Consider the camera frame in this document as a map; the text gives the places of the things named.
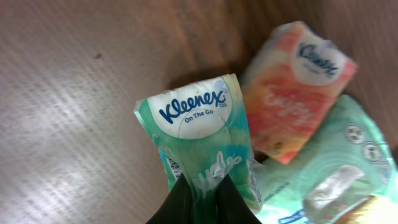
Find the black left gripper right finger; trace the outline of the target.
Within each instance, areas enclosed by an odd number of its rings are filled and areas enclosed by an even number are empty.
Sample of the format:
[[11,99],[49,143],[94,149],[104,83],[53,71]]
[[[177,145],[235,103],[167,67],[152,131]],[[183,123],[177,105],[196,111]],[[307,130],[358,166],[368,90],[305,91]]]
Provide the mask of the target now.
[[217,224],[261,224],[250,211],[229,175],[216,190]]

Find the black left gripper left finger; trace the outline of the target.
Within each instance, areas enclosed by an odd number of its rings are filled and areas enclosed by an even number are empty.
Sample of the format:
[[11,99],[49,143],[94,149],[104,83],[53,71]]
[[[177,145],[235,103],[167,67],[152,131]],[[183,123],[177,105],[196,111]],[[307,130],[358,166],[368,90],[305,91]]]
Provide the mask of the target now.
[[182,174],[158,211],[146,224],[191,224],[192,193]]

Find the green Kleenex tissue pack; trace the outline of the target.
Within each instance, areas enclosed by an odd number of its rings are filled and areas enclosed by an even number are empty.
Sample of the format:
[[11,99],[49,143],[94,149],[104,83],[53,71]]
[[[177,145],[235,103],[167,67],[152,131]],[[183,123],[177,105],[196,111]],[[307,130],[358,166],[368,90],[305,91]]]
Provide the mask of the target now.
[[193,196],[195,223],[216,221],[216,189],[229,176],[249,211],[262,199],[257,162],[234,74],[191,83],[139,100],[134,114],[159,150],[169,188],[184,176]]

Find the teal wet wipes pack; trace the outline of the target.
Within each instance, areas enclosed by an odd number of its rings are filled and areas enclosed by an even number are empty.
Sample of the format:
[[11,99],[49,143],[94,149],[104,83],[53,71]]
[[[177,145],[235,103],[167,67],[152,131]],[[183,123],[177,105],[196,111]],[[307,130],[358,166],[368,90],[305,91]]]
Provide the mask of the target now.
[[262,223],[396,223],[397,165],[376,123],[338,98],[287,164],[264,161]]

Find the orange Kleenex tissue pack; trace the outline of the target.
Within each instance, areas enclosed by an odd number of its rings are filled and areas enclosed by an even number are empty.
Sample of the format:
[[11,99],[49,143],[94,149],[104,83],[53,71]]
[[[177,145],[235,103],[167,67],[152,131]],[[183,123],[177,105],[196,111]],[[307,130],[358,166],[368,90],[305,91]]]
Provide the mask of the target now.
[[288,164],[357,69],[302,21],[274,29],[241,77],[252,148]]

